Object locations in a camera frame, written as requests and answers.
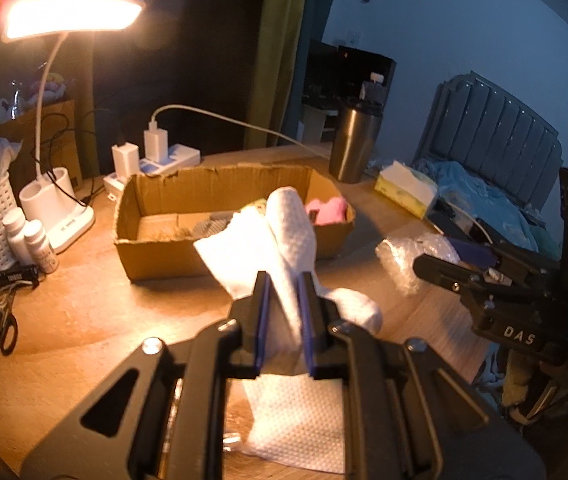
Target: screw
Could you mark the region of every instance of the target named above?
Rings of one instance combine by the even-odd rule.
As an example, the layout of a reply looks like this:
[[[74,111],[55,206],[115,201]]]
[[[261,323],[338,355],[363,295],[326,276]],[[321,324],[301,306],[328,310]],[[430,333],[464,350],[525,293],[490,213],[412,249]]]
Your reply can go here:
[[[426,352],[426,349],[429,347],[426,341],[420,337],[411,337],[406,342],[406,347],[408,348],[409,352],[417,352],[421,354],[422,352]]]
[[[237,330],[237,321],[235,319],[229,319],[223,325],[218,326],[218,330],[220,332],[232,332],[233,330]]]
[[[164,346],[162,340],[158,337],[149,337],[144,339],[142,343],[142,352],[146,355],[154,355],[159,353],[159,351]]]
[[[350,323],[348,321],[343,321],[340,324],[333,325],[331,326],[331,332],[344,332],[345,334],[347,334],[350,332]]]

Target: lamp base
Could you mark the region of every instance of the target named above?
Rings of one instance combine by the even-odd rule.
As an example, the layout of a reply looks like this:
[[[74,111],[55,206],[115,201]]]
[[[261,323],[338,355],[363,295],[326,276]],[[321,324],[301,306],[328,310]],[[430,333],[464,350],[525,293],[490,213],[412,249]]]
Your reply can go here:
[[[46,233],[55,254],[64,251],[70,244],[90,229],[95,223],[95,212],[91,206],[75,206],[68,216]]]
[[[66,168],[53,168],[51,173],[57,185],[51,181],[51,174],[42,174],[20,191],[20,202],[27,219],[42,222],[53,250],[59,254],[93,225],[95,213],[90,206],[70,198],[75,193]]]

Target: pink cloth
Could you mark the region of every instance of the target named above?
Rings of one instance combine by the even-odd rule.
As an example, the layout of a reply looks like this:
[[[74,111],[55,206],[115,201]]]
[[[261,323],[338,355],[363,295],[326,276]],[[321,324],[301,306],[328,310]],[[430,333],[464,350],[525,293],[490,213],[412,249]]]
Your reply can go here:
[[[306,204],[306,212],[317,211],[315,225],[339,224],[346,220],[348,204],[341,196],[334,196],[324,203],[317,198]]]

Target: white towel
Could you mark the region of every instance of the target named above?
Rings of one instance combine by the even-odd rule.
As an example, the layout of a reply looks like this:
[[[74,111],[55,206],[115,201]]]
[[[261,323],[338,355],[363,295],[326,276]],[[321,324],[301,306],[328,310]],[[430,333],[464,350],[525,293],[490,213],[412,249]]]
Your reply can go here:
[[[213,276],[234,298],[253,290],[257,272],[266,270],[279,305],[271,305],[266,360],[256,381],[243,381],[253,411],[245,451],[290,466],[344,473],[344,421],[340,381],[309,377],[301,349],[301,319],[295,283],[312,272],[318,294],[333,300],[344,319],[376,333],[379,307],[346,288],[329,290],[315,276],[313,226],[297,192],[275,190],[266,215],[254,208],[236,213],[221,233],[195,242]]]

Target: plastic bag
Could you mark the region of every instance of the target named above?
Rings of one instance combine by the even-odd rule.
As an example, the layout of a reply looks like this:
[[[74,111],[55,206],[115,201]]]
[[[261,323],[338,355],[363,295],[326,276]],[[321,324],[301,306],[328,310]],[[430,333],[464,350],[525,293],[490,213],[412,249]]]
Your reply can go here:
[[[425,283],[413,272],[413,262],[421,254],[430,254],[452,264],[459,263],[459,256],[452,245],[437,234],[424,234],[415,239],[385,238],[375,248],[375,254],[404,296],[416,294]]]

